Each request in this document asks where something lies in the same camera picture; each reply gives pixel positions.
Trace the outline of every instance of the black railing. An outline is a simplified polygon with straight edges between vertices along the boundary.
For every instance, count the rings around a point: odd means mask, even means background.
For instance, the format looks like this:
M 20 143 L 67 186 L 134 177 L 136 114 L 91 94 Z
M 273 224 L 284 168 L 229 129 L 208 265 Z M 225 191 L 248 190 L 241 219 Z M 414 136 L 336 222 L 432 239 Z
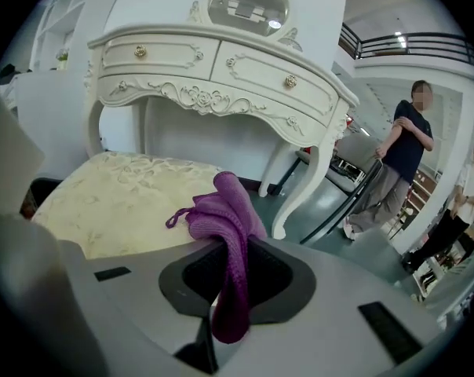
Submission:
M 459 35 L 418 32 L 362 41 L 349 27 L 343 25 L 338 45 L 354 59 L 405 54 L 441 57 L 474 66 L 474 49 Z

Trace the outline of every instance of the man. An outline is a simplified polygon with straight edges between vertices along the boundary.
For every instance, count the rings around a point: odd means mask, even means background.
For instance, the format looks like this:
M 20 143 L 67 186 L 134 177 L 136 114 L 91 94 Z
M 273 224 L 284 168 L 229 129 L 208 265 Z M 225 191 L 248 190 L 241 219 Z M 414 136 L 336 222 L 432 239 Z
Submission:
M 474 160 L 462 168 L 450 201 L 439 224 L 424 246 L 403 257 L 403 267 L 414 272 L 425 259 L 446 250 L 474 222 Z
M 376 155 L 384 164 L 368 197 L 343 221 L 345 235 L 354 240 L 358 233 L 382 226 L 398 212 L 413 183 L 424 148 L 432 151 L 431 127 L 422 116 L 432 103 L 432 87 L 424 80 L 411 87 L 411 103 L 401 101 L 387 139 Z

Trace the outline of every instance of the purple cloth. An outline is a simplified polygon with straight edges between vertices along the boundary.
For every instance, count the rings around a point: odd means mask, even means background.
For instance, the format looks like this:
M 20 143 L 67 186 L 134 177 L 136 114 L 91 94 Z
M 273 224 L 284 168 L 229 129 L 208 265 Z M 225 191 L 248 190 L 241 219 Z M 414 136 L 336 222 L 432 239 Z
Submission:
M 166 222 L 173 228 L 187 213 L 188 231 L 194 239 L 221 236 L 228 247 L 227 270 L 220 298 L 214 310 L 214 337 L 224 343 L 239 341 L 250 326 L 247 294 L 247 238 L 260 239 L 267 233 L 253 208 L 247 191 L 231 172 L 214 177 L 217 192 L 195 196 L 193 208 L 181 208 Z

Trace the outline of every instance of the gold drawer knob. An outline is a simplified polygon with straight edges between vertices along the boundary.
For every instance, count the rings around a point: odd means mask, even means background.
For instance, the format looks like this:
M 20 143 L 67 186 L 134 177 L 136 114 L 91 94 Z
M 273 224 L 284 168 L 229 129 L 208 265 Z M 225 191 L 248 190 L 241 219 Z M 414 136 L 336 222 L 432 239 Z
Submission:
M 297 85 L 297 78 L 294 75 L 288 75 L 285 83 L 287 86 L 294 88 Z
M 143 45 L 139 45 L 134 50 L 134 56 L 136 57 L 143 57 L 146 56 L 146 48 Z

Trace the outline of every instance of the cushioned stool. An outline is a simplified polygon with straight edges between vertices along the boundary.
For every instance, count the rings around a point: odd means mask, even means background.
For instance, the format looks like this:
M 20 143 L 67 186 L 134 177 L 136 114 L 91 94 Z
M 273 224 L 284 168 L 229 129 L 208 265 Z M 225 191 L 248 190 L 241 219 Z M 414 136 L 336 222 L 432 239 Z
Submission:
M 192 161 L 136 153 L 103 152 L 65 179 L 40 206 L 33 221 L 57 239 L 78 243 L 87 258 L 138 254 L 188 243 L 184 218 L 193 196 L 216 191 L 221 170 Z

